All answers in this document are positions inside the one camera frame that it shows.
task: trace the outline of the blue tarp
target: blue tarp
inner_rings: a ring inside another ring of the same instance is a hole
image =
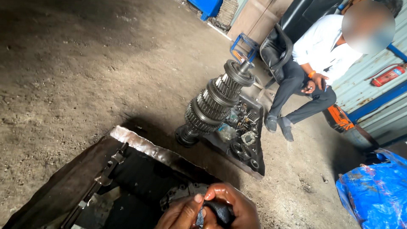
[[[336,188],[342,205],[363,229],[407,229],[407,160],[383,149],[376,153],[389,163],[340,175]]]

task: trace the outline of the white shirt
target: white shirt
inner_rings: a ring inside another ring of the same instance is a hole
[[[317,73],[329,77],[328,85],[344,75],[363,55],[347,43],[333,49],[342,34],[342,19],[343,16],[337,14],[320,18],[293,47],[294,61],[299,65],[309,63]]]

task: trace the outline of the fingernail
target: fingernail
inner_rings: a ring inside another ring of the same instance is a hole
[[[201,194],[197,194],[195,197],[194,197],[194,200],[197,202],[197,203],[200,203],[200,202],[202,202],[202,195]]]

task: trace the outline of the fire extinguisher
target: fire extinguisher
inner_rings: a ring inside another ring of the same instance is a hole
[[[385,69],[397,65],[396,67],[388,70],[387,72],[385,72],[384,74],[374,78],[375,76],[377,76],[379,73],[383,72]],[[406,72],[406,68],[407,68],[407,64],[391,64],[385,68],[383,68],[382,70],[380,70],[378,73],[374,74],[373,76],[365,79],[372,79],[372,82],[370,82],[372,85],[376,86],[376,87],[381,87],[385,84],[387,84],[388,82],[394,80],[395,78],[397,78],[399,75],[403,74]]]

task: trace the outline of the concrete floor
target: concrete floor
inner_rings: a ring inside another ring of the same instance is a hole
[[[168,0],[0,2],[0,226],[53,172],[137,117],[163,133],[152,142],[252,198],[263,228],[359,228],[335,178],[362,160],[322,114],[295,125],[292,143],[263,129],[261,181],[201,144],[174,144],[190,99],[231,59],[231,43],[188,8]],[[264,66],[255,64],[266,82]],[[292,96],[283,115],[307,100]]]

